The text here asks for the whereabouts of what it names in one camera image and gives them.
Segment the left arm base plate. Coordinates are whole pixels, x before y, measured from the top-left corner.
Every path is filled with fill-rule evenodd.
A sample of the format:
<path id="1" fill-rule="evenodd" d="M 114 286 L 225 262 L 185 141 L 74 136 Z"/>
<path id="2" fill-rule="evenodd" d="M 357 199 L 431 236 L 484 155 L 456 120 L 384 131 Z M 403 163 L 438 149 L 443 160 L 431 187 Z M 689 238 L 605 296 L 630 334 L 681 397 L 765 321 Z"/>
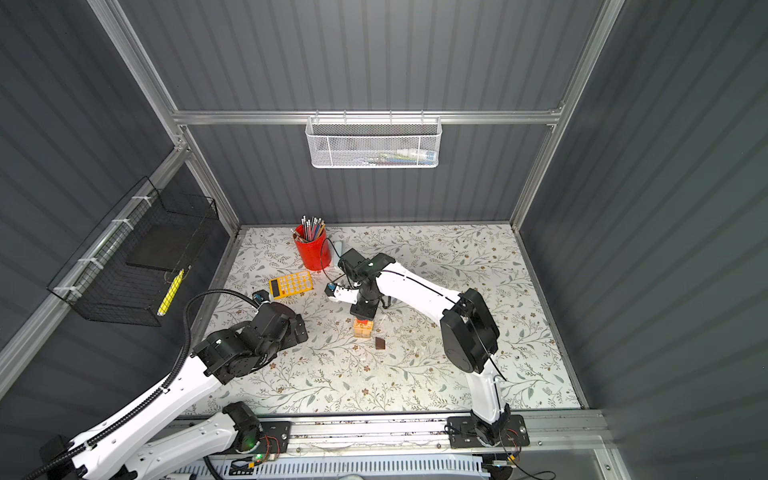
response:
<path id="1" fill-rule="evenodd" d="M 267 421 L 247 427 L 236 437 L 233 448 L 236 452 L 264 458 L 279 455 L 287 450 L 292 423 L 288 421 Z"/>

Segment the picture domino block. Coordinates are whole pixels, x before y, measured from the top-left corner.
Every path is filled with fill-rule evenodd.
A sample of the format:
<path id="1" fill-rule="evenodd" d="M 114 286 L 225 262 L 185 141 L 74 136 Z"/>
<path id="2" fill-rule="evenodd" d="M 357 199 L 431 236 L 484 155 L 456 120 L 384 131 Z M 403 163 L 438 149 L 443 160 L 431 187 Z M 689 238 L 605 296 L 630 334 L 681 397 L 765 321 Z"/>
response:
<path id="1" fill-rule="evenodd" d="M 356 322 L 353 325 L 353 336 L 355 338 L 370 338 L 372 336 L 373 326 L 371 328 L 360 327 Z"/>

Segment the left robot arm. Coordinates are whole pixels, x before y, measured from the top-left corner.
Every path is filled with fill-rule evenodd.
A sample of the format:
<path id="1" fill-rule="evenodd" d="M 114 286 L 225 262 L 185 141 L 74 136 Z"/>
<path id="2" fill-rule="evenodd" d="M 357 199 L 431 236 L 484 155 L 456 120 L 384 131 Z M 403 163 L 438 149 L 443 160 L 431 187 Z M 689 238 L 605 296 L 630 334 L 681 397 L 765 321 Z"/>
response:
<path id="1" fill-rule="evenodd" d="M 166 378 L 112 417 L 71 439 L 56 437 L 40 450 L 43 479 L 160 479 L 211 454 L 233 450 L 264 459 L 278 452 L 242 401 L 183 431 L 157 435 L 187 408 L 229 381 L 268 366 L 277 354 L 306 342 L 301 315 L 267 301 L 236 328 L 210 334 Z"/>

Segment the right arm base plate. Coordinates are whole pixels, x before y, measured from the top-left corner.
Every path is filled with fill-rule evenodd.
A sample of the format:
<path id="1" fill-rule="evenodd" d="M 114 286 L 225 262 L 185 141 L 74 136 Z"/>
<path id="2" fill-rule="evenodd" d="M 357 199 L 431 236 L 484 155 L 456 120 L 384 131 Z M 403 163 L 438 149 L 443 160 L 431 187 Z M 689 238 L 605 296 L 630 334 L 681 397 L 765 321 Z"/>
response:
<path id="1" fill-rule="evenodd" d="M 530 445 L 528 429 L 521 415 L 502 415 L 493 424 L 487 424 L 474 415 L 452 416 L 447 419 L 444 432 L 454 449 L 521 449 Z"/>

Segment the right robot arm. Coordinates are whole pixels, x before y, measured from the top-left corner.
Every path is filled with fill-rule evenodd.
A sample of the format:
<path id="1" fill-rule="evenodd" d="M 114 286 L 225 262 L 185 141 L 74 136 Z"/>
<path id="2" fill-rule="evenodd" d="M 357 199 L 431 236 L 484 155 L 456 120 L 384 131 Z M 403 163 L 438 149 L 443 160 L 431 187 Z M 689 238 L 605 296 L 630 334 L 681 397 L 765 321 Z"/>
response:
<path id="1" fill-rule="evenodd" d="M 459 292 L 440 287 L 384 253 L 366 259 L 350 249 L 339 258 L 338 267 L 349 286 L 331 282 L 325 294 L 348 303 L 356 319 L 372 321 L 380 307 L 397 300 L 440 328 L 446 357 L 467 375 L 475 432 L 485 444 L 496 444 L 511 408 L 503 400 L 499 382 L 504 376 L 495 360 L 500 330 L 483 296 L 472 288 Z"/>

